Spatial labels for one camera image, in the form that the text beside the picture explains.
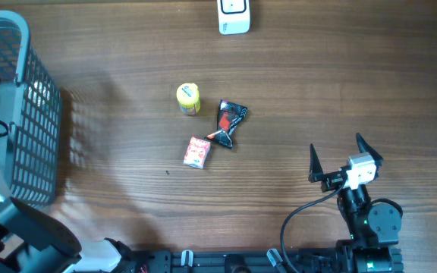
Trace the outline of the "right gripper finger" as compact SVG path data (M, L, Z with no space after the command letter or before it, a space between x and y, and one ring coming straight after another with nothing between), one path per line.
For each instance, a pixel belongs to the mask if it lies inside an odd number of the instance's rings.
M371 147L367 141L361 136L360 133L356 133L356 141L358 149L361 153L368 152L372 157L376 165L382 165L383 157Z
M310 168L309 168L309 176L308 181L310 183L315 183L321 181L323 179L324 172L314 148L314 145L310 144Z

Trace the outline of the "black red snack wrapper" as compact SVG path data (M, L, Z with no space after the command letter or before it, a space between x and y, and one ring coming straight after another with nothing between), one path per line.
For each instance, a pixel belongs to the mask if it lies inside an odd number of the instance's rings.
M247 116L248 107L222 99L218 106L217 129L205 137L225 148L233 147L232 134Z

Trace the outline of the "red white small carton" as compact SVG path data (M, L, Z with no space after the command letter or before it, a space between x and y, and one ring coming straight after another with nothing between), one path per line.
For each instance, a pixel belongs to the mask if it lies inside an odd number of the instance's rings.
M192 136L184 155L184 164L203 169L210 149L211 143L208 140Z

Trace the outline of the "yellow lidded small bottle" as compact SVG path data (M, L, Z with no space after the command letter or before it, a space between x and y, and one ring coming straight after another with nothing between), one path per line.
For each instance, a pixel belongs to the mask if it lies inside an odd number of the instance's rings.
M195 115L200 110L200 92L195 83L183 83L176 91L180 109L186 115Z

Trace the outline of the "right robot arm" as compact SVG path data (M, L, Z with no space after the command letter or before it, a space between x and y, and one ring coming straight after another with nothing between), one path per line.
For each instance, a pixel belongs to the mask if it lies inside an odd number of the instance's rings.
M390 199L371 199L366 185L379 176L384 158L360 135L359 152L337 171L325 173L310 147L309 181L337 196L337 207L351 238L327 249L303 249L297 255L302 272L389 272L404 270L399 242L403 210Z

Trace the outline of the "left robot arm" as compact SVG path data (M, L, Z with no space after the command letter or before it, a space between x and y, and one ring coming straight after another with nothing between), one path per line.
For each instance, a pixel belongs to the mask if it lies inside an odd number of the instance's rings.
M136 270L133 253L122 243L82 244L60 221L14 198L0 170L0 272Z

